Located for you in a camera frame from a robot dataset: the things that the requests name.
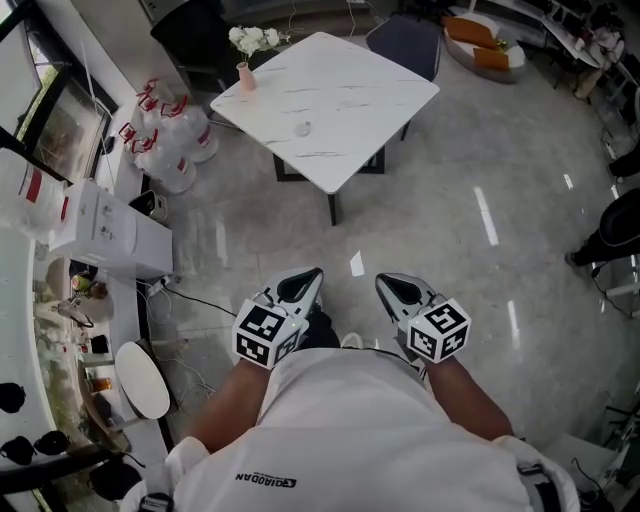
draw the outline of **person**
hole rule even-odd
[[[575,97],[587,99],[593,88],[609,71],[611,66],[620,60],[624,51],[624,37],[622,36],[622,20],[617,16],[609,16],[605,25],[593,31],[589,53],[602,64],[598,69],[585,71],[580,77],[580,86],[576,89]]]
[[[628,178],[640,172],[640,141],[637,141],[627,154],[611,162],[609,171],[616,178]]]
[[[600,217],[600,226],[578,251],[565,254],[572,267],[609,262],[640,253],[640,189],[613,201]]]
[[[341,346],[317,305],[308,320],[273,370],[240,360],[171,451],[176,511],[579,511],[567,473],[514,437],[454,356],[426,363],[428,392],[397,355],[353,333]]]

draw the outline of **window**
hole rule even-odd
[[[34,0],[0,0],[0,147],[59,180],[91,177],[117,108]]]

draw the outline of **white t-shirt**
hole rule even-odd
[[[399,358],[321,348],[273,370],[255,428],[213,455],[186,438],[165,466],[177,512],[524,512],[523,461],[543,463],[563,510],[579,510],[561,468],[517,439],[452,424]],[[121,511],[145,494],[141,482]]]

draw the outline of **orange cushion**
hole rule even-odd
[[[479,68],[509,71],[509,56],[501,51],[474,48],[473,63]]]
[[[449,37],[454,41],[462,43],[475,44],[481,48],[490,50],[498,50],[499,46],[491,35],[489,27],[485,27],[475,21],[465,20],[464,18],[443,18],[444,28],[447,29]]]

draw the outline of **white flowers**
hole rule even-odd
[[[245,54],[245,60],[249,60],[257,51],[271,50],[280,44],[282,39],[287,40],[288,37],[280,34],[276,29],[270,28],[265,30],[258,27],[233,27],[229,30],[229,41]]]

